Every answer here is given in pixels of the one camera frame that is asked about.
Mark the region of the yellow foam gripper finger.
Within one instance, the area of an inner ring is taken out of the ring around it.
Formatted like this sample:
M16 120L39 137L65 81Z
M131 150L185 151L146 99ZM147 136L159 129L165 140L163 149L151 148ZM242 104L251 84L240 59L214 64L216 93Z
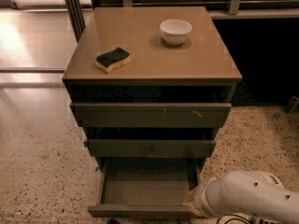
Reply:
M186 196L185 200L183 201L183 205L185 208L190 211L191 213L195 214L197 217L200 216L200 211L197 209L194 203L194 196L197 191L197 187L192 189Z

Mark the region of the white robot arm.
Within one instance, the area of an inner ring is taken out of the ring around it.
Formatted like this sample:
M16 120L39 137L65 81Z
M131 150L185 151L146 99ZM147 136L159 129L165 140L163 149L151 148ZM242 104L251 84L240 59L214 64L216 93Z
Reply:
M285 189L275 175L262 171L232 171L209 178L188 193L183 205L199 217L242 213L299 224L299 193Z

